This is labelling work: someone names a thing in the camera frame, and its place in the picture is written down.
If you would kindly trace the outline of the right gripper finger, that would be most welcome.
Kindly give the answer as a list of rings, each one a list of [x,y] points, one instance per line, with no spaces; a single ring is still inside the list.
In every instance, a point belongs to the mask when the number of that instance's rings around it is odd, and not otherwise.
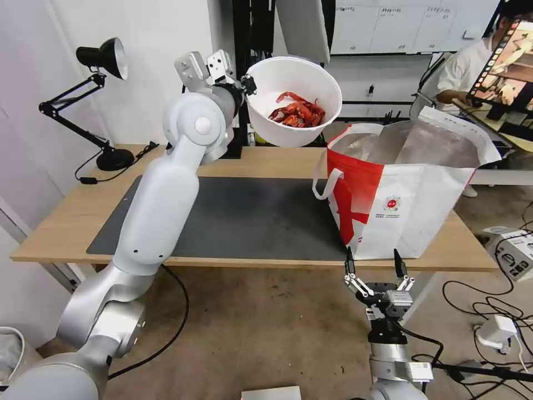
[[[362,298],[370,297],[370,288],[355,274],[355,260],[350,246],[347,248],[344,267],[344,282],[347,288],[354,294],[360,294]]]
[[[409,292],[415,284],[415,278],[408,275],[406,264],[396,248],[394,248],[394,267],[397,276],[396,290]]]

